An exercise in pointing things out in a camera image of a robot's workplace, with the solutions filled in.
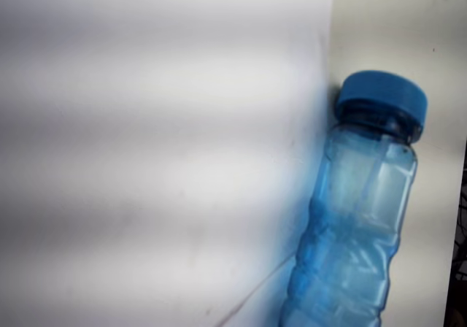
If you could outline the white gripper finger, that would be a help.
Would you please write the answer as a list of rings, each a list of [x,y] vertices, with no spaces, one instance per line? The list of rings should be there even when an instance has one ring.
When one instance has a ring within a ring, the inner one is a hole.
[[[1,324],[272,326],[333,0],[1,0]]]

